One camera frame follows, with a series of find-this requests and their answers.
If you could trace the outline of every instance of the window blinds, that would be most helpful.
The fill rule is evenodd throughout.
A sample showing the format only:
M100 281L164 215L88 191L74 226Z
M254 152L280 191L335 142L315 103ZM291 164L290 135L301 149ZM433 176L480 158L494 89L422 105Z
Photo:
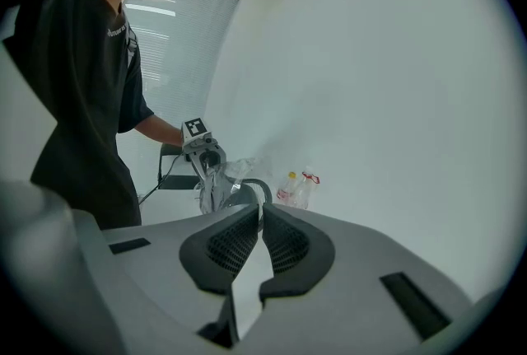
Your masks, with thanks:
M126 0L141 51L142 91L148 106L179 128L203 116L225 33L239 0ZM157 182L160 143L135 130L118 134L119 156L138 194Z

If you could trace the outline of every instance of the short sleeve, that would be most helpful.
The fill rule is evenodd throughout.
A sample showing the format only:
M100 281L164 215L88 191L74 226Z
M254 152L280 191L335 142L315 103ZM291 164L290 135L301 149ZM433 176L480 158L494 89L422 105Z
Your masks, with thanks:
M153 114L142 95L141 55L137 47L124 83L119 133L134 129L137 124Z

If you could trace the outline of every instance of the black t-shirt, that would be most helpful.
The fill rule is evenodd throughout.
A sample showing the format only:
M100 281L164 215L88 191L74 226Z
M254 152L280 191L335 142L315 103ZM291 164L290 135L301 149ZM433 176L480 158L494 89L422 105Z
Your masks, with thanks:
M31 180L104 229L141 224L115 135L153 114L142 96L139 49L128 68L124 26L106 0L23 0L15 35L4 42L58 121Z

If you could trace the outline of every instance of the black cable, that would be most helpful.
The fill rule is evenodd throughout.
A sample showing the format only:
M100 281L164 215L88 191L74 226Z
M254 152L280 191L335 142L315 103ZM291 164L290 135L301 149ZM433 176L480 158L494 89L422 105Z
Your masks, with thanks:
M141 205L141 204L142 204L142 203L143 203L148 197L150 197L150 195L151 195L154 191L156 191L157 189L159 189L159 187L161 186L161 184L162 184L163 182L165 182L165 179L168 178L168 175L170 175L170 173L172 172L172 168L174 167L175 161L177 161L177 160L180 158L181 154L179 154L179 155L177 155L177 156L175 157L175 159L172 161L172 164L170 165L170 169L168 170L168 172L166 172L166 175L163 176L163 178L162 178L162 179L159 181L159 183L153 188L152 191L150 191L147 195L145 195L145 196L139 201L139 205Z

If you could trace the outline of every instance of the black grille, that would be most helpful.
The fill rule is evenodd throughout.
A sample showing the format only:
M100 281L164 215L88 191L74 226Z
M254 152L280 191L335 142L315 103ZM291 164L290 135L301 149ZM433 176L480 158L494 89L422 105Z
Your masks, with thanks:
M258 212L241 218L207 241L207 257L235 278L258 240Z
M305 233L271 213L266 213L264 219L263 240L271 255L275 274L295 267L310 248Z

